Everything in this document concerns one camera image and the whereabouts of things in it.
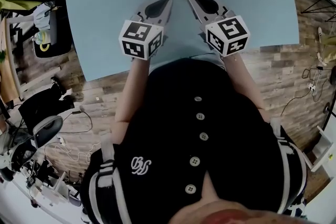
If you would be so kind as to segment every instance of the black shirt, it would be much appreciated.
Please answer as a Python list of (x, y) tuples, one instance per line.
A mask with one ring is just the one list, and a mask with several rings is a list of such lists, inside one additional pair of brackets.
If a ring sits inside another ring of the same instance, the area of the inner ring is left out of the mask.
[(219, 198), (279, 209), (284, 170), (272, 128), (210, 62), (182, 59), (154, 70), (115, 152), (133, 224), (168, 223), (199, 201), (206, 171)]

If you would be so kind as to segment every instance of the person's lips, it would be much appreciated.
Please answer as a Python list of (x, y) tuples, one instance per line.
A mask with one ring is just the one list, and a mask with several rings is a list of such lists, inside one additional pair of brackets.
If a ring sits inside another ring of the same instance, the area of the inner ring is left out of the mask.
[(227, 209), (215, 212), (207, 216), (201, 224), (241, 224), (246, 220), (253, 218), (253, 216), (248, 213), (237, 210), (237, 209)]

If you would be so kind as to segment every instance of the white cube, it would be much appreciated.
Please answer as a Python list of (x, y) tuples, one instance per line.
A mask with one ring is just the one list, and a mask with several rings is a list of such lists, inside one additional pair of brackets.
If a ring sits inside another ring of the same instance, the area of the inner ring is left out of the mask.
[(123, 54), (148, 60), (163, 44), (164, 27), (126, 20), (119, 43)]
[(241, 16), (208, 24), (205, 33), (206, 42), (224, 57), (245, 49), (250, 39), (250, 32)]

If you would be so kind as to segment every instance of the white button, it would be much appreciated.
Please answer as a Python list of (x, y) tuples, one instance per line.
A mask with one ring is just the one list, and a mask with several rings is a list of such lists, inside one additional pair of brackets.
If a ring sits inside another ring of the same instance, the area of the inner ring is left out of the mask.
[(188, 194), (194, 194), (196, 192), (196, 187), (194, 185), (188, 185), (185, 187), (185, 192)]
[(205, 116), (202, 113), (197, 113), (196, 118), (200, 121), (205, 119)]
[(200, 133), (199, 137), (203, 141), (207, 141), (209, 139), (209, 136), (206, 133)]
[(190, 159), (190, 165), (194, 166), (194, 167), (200, 165), (200, 162), (201, 162), (201, 160), (199, 158), (197, 158), (197, 157), (192, 157)]

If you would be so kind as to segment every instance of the yellow tape roll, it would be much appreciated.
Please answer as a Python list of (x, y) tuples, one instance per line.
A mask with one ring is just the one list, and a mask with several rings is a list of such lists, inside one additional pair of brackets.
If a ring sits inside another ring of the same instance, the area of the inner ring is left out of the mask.
[(43, 47), (43, 45), (45, 45), (45, 44), (40, 44), (40, 50), (43, 51), (43, 52), (47, 51), (50, 47), (50, 44), (47, 44), (47, 46), (45, 48)]

